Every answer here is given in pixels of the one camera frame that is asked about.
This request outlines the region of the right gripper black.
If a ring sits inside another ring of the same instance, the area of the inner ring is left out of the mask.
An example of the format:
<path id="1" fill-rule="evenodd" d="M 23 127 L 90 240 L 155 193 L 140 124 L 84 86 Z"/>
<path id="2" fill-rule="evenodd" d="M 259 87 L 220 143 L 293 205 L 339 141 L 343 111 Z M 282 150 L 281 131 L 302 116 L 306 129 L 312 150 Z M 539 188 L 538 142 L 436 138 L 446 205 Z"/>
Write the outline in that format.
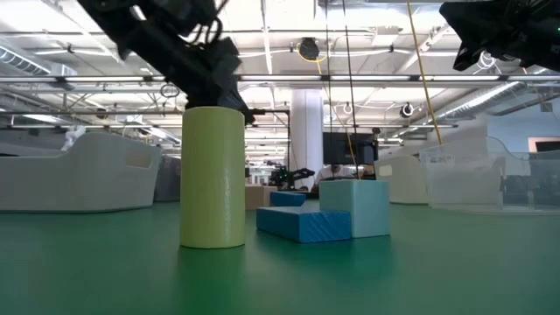
<path id="1" fill-rule="evenodd" d="M 454 70 L 465 71 L 483 52 L 499 60 L 529 61 L 520 38 L 529 16 L 528 1 L 445 2 L 439 13 L 461 39 Z"/>

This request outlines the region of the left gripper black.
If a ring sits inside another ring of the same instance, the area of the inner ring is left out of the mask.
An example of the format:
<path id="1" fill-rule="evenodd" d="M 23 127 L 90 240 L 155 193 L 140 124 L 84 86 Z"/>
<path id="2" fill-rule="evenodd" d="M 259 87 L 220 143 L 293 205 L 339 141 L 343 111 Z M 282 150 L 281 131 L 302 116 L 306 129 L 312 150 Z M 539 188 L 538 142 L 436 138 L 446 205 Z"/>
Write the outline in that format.
<path id="1" fill-rule="evenodd" d="M 189 107 L 238 109 L 246 125 L 254 123 L 252 110 L 239 94 L 235 70 L 241 60 L 231 38 L 189 44 L 154 25 L 140 25 L 126 37 L 126 48 L 183 90 Z"/>

